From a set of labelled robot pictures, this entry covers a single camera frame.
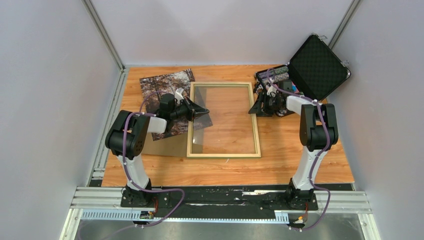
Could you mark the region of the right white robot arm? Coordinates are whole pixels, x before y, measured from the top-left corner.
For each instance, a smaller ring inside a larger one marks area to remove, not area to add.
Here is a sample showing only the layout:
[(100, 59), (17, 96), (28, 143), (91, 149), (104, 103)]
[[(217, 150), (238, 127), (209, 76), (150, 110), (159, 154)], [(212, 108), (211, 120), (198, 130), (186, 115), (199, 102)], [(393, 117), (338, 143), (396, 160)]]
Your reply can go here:
[(313, 200), (315, 190), (329, 192), (329, 189), (317, 186), (315, 178), (323, 158), (339, 140), (336, 111), (333, 104), (322, 104), (303, 95), (270, 87), (258, 92), (249, 113), (269, 117), (279, 110), (287, 110), (300, 117), (301, 159), (283, 195), (290, 208), (298, 209)]

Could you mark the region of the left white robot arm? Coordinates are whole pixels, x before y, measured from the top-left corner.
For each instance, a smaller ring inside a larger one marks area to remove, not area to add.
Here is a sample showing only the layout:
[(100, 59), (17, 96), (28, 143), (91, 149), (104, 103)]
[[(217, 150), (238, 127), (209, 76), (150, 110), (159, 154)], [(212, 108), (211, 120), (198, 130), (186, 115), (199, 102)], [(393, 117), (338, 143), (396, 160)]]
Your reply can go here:
[(126, 200), (134, 199), (142, 207), (153, 201), (155, 191), (141, 156), (147, 134), (165, 134), (172, 129), (175, 120), (183, 118), (192, 122), (209, 112), (181, 93), (164, 93), (154, 113), (128, 110), (118, 113), (106, 135), (105, 146), (123, 167), (127, 182), (122, 196)]

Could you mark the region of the forest photo print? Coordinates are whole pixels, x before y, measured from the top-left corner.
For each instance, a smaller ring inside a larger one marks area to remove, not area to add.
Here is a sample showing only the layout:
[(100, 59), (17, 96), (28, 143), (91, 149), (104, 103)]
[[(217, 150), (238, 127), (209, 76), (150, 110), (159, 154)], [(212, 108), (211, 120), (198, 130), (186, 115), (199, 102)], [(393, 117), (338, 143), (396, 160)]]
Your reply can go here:
[[(154, 141), (169, 138), (188, 132), (189, 122), (193, 122), (193, 129), (200, 130), (213, 126), (209, 114), (203, 115), (193, 121), (185, 118), (172, 120), (171, 112), (183, 99), (190, 99), (191, 83), (195, 81), (192, 70), (186, 69), (179, 72), (162, 74), (141, 78), (139, 80), (141, 92), (147, 100), (143, 106), (148, 113), (155, 114), (158, 118), (167, 120), (164, 133), (153, 133)], [(205, 101), (199, 90), (194, 92), (195, 104), (205, 108)]]

